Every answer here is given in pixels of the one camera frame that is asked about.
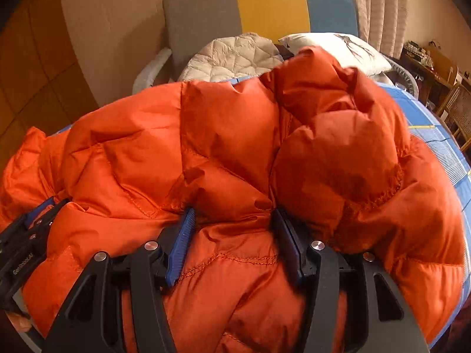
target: beige wall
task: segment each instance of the beige wall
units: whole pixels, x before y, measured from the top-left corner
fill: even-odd
[[[97,103],[131,95],[136,76],[166,45],[162,0],[62,0],[62,8]]]
[[[439,41],[442,52],[471,71],[471,29],[452,0],[409,0],[406,40]]]

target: chair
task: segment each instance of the chair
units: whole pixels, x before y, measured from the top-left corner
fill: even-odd
[[[456,74],[458,74],[458,66],[435,46],[426,46],[425,50],[430,52],[433,60],[433,70],[449,84],[454,84]]]
[[[281,37],[293,33],[336,32],[358,36],[352,0],[163,0],[163,11],[170,48],[162,49],[140,72],[133,94],[155,83],[168,82],[170,64],[173,80],[177,80],[200,49],[221,37],[255,32],[276,44]],[[401,83],[417,97],[413,77],[401,66],[391,64],[404,80]]]
[[[437,115],[441,116],[444,111],[458,126],[453,137],[456,138],[461,133],[465,138],[465,144],[460,150],[466,151],[471,145],[471,93],[462,84],[454,85],[437,110]]]

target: quilted puffer fabric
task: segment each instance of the quilted puffer fabric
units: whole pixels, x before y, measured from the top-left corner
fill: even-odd
[[[188,63],[178,81],[220,82],[259,76],[283,62],[273,42],[256,33],[215,39]]]
[[[292,350],[305,299],[278,259],[276,206],[337,251],[373,251],[429,342],[461,294],[461,205],[443,167],[385,90],[320,48],[234,86],[156,86],[70,131],[30,130],[3,176],[0,230],[50,196],[71,202],[23,289],[44,335],[97,251],[134,251],[186,206],[197,232],[164,299],[180,353]],[[133,351],[126,293],[123,313]]]

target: beige curtain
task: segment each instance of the beige curtain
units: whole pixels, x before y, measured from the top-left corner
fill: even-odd
[[[359,35],[376,50],[399,58],[404,44],[408,0],[355,0]]]

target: floor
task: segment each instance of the floor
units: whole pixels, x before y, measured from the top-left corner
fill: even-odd
[[[22,0],[0,34],[0,172],[28,128],[51,135],[98,107],[60,0]]]

